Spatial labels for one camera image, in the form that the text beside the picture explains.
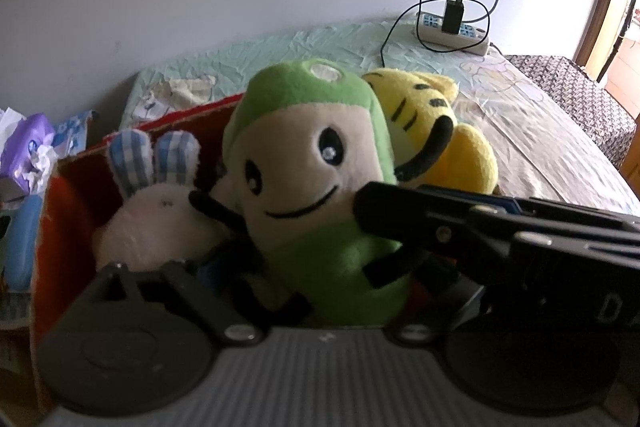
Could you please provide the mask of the yellow tiger plush toy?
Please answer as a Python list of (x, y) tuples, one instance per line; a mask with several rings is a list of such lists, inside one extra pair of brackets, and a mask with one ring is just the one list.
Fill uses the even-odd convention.
[(390, 132), (399, 184), (491, 194), (498, 162), (480, 129), (458, 121), (457, 83), (444, 75), (378, 68), (366, 72)]

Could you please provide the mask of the white bunny plush toy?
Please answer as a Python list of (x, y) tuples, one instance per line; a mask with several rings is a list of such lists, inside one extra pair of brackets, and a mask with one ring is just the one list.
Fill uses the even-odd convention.
[(139, 129), (114, 135), (105, 157), (124, 202), (94, 234), (99, 270), (120, 263), (132, 272), (155, 271), (169, 261), (201, 259), (228, 237), (226, 227), (189, 200), (200, 150), (186, 131), (157, 140)]

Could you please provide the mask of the green bean plush toy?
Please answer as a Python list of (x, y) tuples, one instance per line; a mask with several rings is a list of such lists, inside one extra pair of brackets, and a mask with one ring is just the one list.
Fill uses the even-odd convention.
[(407, 283), (374, 287), (364, 267), (397, 244), (360, 230), (352, 206), (370, 182), (397, 184), (390, 132), (362, 77), (322, 58), (262, 69), (224, 129), (224, 176), (192, 206), (246, 236), (306, 317), (380, 326)]

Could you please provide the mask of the green patterned bed sheet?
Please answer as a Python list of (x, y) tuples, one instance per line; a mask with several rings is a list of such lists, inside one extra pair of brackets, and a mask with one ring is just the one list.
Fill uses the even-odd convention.
[(431, 52), (410, 23), (321, 26), (172, 58), (139, 72), (120, 124), (163, 117), (178, 108), (179, 95), (190, 106), (221, 101), (244, 92), (268, 66), (310, 58), (329, 60), (370, 83), (399, 166), (422, 150), (437, 119), (449, 118), (491, 144), (503, 194), (639, 212), (638, 196), (600, 147), (503, 55)]

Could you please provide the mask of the white power strip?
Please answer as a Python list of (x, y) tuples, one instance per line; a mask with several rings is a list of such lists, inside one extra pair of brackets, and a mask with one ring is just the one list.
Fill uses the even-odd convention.
[(416, 19), (418, 29), (416, 36), (430, 48), (439, 46), (443, 49), (464, 51), (484, 56), (489, 48), (488, 32), (482, 28), (462, 23), (458, 32), (452, 34), (442, 30), (441, 16), (422, 12)]

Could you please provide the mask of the brown patterned blanket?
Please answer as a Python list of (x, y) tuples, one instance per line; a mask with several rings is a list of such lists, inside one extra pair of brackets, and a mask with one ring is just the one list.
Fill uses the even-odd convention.
[(608, 91), (564, 56), (507, 55), (506, 59), (570, 115), (616, 169), (622, 168), (637, 126)]

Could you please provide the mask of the black charger adapter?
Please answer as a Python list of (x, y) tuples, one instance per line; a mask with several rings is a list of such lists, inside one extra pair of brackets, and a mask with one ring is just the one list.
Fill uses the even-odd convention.
[(442, 32), (457, 35), (460, 31), (464, 15), (463, 0), (447, 0), (442, 17)]

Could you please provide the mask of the red cardboard box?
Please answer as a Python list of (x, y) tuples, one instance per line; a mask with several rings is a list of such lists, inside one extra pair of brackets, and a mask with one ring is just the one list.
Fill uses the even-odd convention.
[[(211, 184), (221, 154), (224, 127), (241, 97), (228, 96), (169, 114), (142, 124), (139, 129), (152, 140), (172, 130), (194, 134), (201, 144), (201, 184)], [(116, 182), (105, 157), (110, 138), (71, 158), (54, 169), (43, 197), (32, 272), (30, 351), (37, 348), (66, 310), (96, 277), (93, 236), (122, 205)]]

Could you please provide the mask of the blue checked box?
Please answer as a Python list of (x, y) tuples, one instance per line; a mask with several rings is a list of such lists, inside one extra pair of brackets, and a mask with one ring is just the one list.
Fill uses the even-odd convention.
[(52, 146), (58, 158), (76, 156), (86, 149), (89, 127), (94, 118), (96, 111), (90, 109), (53, 126)]

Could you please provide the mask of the purple tissue pack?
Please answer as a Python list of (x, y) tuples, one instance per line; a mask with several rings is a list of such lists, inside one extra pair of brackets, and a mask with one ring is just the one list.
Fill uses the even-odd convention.
[(52, 124), (43, 113), (21, 120), (1, 154), (1, 200), (11, 202), (43, 190), (55, 164)]

